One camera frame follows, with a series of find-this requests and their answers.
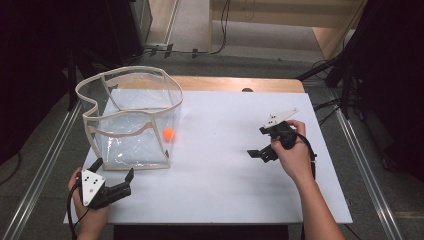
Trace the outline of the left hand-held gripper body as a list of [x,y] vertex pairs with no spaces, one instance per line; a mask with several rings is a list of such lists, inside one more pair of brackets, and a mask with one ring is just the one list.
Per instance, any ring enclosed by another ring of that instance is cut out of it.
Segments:
[[104,208],[120,199],[131,195],[130,183],[125,180],[112,187],[105,185],[105,178],[95,172],[81,172],[81,202],[91,209]]

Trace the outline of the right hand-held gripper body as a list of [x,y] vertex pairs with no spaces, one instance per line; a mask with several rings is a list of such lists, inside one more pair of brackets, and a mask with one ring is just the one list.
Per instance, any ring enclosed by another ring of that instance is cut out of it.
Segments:
[[[278,138],[281,145],[286,150],[293,148],[297,136],[295,130],[288,124],[287,120],[297,112],[298,109],[293,108],[280,113],[271,114],[262,126],[269,129],[269,134],[263,135],[269,135],[273,139]],[[259,156],[259,158],[261,158],[265,163],[278,158],[278,155],[270,145],[259,150]]]

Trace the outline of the person's left hand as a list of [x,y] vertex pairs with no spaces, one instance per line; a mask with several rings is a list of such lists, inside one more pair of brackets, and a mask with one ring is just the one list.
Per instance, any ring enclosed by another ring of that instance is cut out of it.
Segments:
[[79,218],[79,232],[101,233],[108,223],[111,207],[107,206],[97,210],[89,210],[84,207],[80,200],[78,190],[73,190],[72,187],[77,183],[77,174],[82,170],[81,167],[75,169],[68,182],[68,190],[72,192],[72,201],[74,208]]

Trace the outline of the person's right hand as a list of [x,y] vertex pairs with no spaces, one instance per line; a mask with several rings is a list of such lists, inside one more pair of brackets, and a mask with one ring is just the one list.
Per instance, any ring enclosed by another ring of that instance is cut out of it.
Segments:
[[309,147],[301,138],[306,136],[306,127],[303,122],[297,120],[288,120],[287,123],[293,126],[298,134],[295,145],[286,150],[279,140],[272,139],[271,147],[277,153],[283,169],[295,184],[305,185],[314,181]]

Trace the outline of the black metal stand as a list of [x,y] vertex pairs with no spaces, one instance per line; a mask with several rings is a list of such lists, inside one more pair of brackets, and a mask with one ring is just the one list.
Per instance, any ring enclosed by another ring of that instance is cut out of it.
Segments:
[[343,81],[339,109],[346,119],[349,118],[348,105],[352,78],[354,76],[354,55],[358,52],[359,45],[365,42],[365,35],[369,29],[369,26],[372,24],[373,18],[375,17],[378,8],[378,0],[367,0],[364,5],[364,12],[359,19],[359,24],[343,50],[330,60],[327,60],[317,67],[313,67],[311,70],[308,70],[296,77],[297,80],[304,81],[313,75],[316,75],[317,73],[323,72],[324,70],[330,68],[330,72],[324,79],[324,82],[327,87],[335,88],[340,81]]

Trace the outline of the black curtain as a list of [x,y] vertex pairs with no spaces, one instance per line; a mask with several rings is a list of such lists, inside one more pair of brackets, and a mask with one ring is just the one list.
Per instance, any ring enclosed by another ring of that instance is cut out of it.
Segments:
[[141,55],[137,0],[0,0],[0,165],[15,156],[76,80]]
[[389,168],[424,182],[424,0],[368,0],[351,60]]

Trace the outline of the metal floor rail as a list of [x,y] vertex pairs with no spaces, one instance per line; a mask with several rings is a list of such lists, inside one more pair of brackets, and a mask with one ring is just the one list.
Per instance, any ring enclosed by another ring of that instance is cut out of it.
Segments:
[[394,214],[391,211],[383,192],[381,191],[380,185],[372,172],[368,159],[359,143],[351,121],[345,117],[341,109],[337,110],[337,118],[387,239],[404,240]]
[[19,205],[13,215],[13,218],[8,225],[2,240],[19,240],[26,223],[31,216],[34,207],[36,206],[41,192],[50,176],[58,156],[68,138],[69,132],[77,118],[81,109],[80,101],[67,111],[61,125],[43,159],[40,167],[38,168],[29,188],[19,202]]

